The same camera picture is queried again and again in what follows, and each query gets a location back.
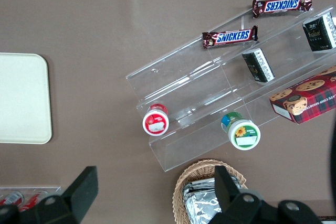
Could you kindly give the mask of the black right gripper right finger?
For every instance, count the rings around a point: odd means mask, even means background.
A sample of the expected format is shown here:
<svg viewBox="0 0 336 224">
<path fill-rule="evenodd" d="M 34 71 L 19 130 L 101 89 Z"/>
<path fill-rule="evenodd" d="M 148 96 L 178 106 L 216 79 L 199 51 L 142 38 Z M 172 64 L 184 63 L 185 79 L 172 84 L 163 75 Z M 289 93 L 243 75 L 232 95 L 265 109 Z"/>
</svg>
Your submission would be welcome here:
<svg viewBox="0 0 336 224">
<path fill-rule="evenodd" d="M 242 193 L 223 166 L 215 167 L 215 194 L 222 211 L 210 223 L 322 223 L 300 201 L 284 200 L 273 207 L 251 191 Z"/>
</svg>

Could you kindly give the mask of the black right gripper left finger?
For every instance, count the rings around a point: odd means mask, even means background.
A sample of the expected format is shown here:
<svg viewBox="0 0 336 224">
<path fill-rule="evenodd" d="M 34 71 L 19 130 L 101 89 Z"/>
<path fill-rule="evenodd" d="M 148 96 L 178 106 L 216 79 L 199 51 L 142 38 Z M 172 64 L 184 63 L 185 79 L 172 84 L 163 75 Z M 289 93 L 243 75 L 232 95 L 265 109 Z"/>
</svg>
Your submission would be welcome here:
<svg viewBox="0 0 336 224">
<path fill-rule="evenodd" d="M 97 194 L 97 167 L 87 166 L 61 195 L 23 212 L 15 205 L 1 206 L 1 223 L 81 223 Z"/>
</svg>

